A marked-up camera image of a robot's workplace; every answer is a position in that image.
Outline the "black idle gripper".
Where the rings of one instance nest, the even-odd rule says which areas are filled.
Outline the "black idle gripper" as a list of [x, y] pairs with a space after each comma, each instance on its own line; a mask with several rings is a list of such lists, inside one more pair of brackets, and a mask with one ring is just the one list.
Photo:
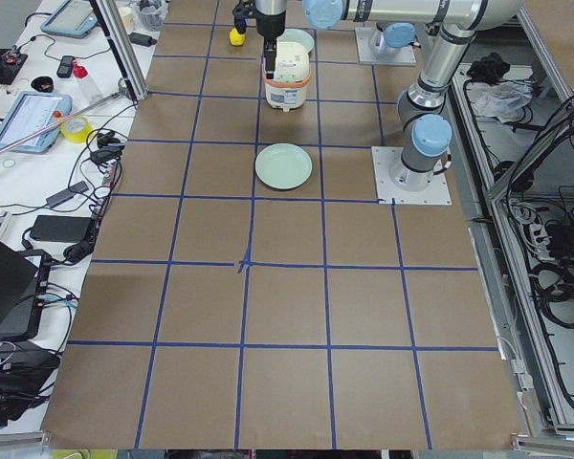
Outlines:
[[275, 58], [277, 56], [277, 37], [264, 37], [263, 56], [265, 59], [265, 76], [267, 79], [275, 77]]

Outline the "silver robot arm pressing cooker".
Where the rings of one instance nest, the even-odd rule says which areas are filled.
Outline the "silver robot arm pressing cooker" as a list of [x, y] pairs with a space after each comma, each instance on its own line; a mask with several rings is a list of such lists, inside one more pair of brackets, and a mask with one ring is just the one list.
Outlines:
[[314, 28], [329, 30], [341, 20], [439, 24], [439, 35], [417, 80], [398, 101], [406, 144], [388, 169], [401, 189], [425, 189], [453, 131], [440, 115], [451, 79], [476, 32], [505, 23], [521, 1], [305, 1], [303, 10]]

